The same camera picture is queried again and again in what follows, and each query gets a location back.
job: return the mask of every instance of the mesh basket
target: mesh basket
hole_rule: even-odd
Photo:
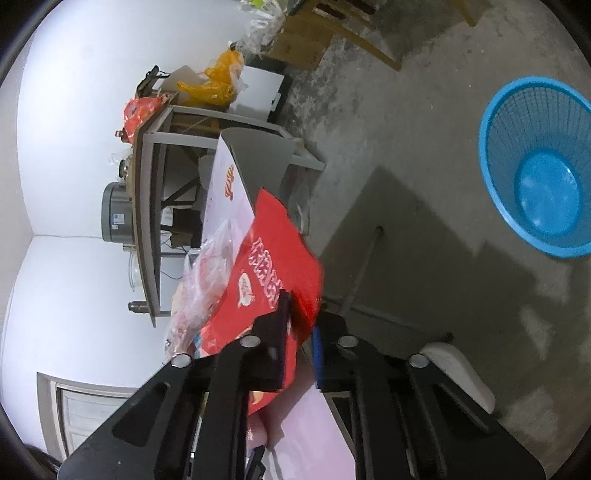
[[[507,223],[558,257],[591,252],[591,104],[560,82],[529,77],[488,106],[480,167]]]

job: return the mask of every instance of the black metal bracket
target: black metal bracket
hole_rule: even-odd
[[[544,469],[425,356],[388,357],[321,312],[314,362],[324,392],[350,392],[357,480],[544,480]]]
[[[174,357],[74,451],[58,479],[260,478],[261,450],[245,471],[248,395],[282,388],[290,311],[282,291],[278,309],[220,354]],[[545,479],[540,463],[425,356],[382,355],[350,335],[342,317],[321,312],[314,363],[322,391],[349,393],[343,422],[357,480]]]
[[[248,394],[282,387],[290,311],[282,291],[277,310],[220,354],[174,357],[67,458],[58,479],[243,479]]]

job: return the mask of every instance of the white wall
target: white wall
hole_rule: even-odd
[[[149,317],[127,311],[138,298],[128,282],[128,256],[99,239],[33,239],[14,288],[1,364],[2,405],[23,441],[45,448],[37,372],[139,387],[162,367],[168,319],[154,329]],[[175,284],[163,279],[164,297]]]
[[[64,0],[40,25],[22,75],[18,161],[36,236],[18,274],[1,359],[1,400],[27,443],[45,447],[37,372],[139,387],[160,366],[168,319],[127,309],[128,254],[100,239],[101,198],[115,180],[113,136],[145,73],[196,72],[239,39],[250,16],[234,0]],[[178,260],[163,271],[180,276]],[[162,305],[177,281],[162,277]]]
[[[17,157],[18,95],[30,44],[27,43],[0,86],[0,331],[12,285],[33,238]]]
[[[145,73],[202,71],[245,33],[235,0],[64,0],[33,39],[18,106],[22,191],[35,234],[100,236],[113,136]]]

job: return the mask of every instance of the red bag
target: red bag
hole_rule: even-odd
[[[292,294],[292,317],[285,346],[287,388],[296,373],[296,352],[308,338],[320,309],[322,267],[302,243],[285,207],[261,190],[255,220],[242,241],[228,287],[201,329],[201,348],[210,355],[246,334],[254,319],[277,309],[279,291]],[[267,405],[278,393],[251,392],[248,413]]]
[[[123,110],[125,133],[129,143],[134,142],[135,131],[154,113],[167,99],[166,95],[157,97],[134,98]]]

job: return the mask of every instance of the window frame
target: window frame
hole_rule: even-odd
[[[62,390],[107,398],[129,398],[137,391],[136,388],[73,382],[37,372],[39,419],[47,453],[61,461],[71,453],[66,440]]]

